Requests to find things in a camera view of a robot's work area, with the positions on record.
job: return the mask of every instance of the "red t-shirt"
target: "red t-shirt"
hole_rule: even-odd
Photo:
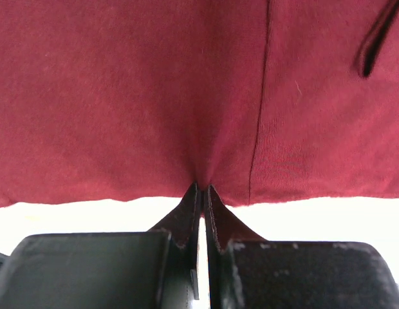
[[[0,0],[0,207],[399,197],[399,0]]]

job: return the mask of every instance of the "fabric seam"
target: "fabric seam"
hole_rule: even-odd
[[[254,164],[255,164],[255,154],[257,152],[257,144],[258,144],[258,137],[259,137],[259,127],[261,123],[261,112],[263,108],[263,100],[264,100],[264,93],[265,93],[265,82],[266,82],[266,71],[267,71],[267,61],[268,61],[268,41],[269,41],[269,36],[270,36],[270,9],[271,9],[271,3],[273,0],[267,0],[266,2],[266,32],[265,32],[265,46],[264,46],[264,56],[263,56],[263,76],[262,76],[262,81],[261,81],[261,99],[259,101],[259,111],[258,111],[258,118],[257,118],[257,130],[255,134],[255,144],[254,144],[254,150],[252,153],[252,159],[251,159],[251,167],[250,167],[250,176],[248,177],[248,205],[251,204],[251,176],[252,176],[252,171],[254,169]]]

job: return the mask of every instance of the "maroon cloth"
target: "maroon cloth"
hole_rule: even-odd
[[[399,197],[399,0],[0,0],[0,207]]]

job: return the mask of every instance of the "red fabric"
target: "red fabric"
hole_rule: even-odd
[[[0,207],[399,197],[399,0],[0,0]]]

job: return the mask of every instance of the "white background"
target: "white background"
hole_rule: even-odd
[[[49,232],[145,231],[171,211],[180,199],[141,198],[130,202],[87,201],[64,205],[18,203],[0,209],[0,252],[11,254],[26,236]],[[399,199],[316,198],[280,204],[230,208],[269,240],[363,241],[387,261],[399,284]],[[199,237],[200,301],[208,308],[205,228]]]

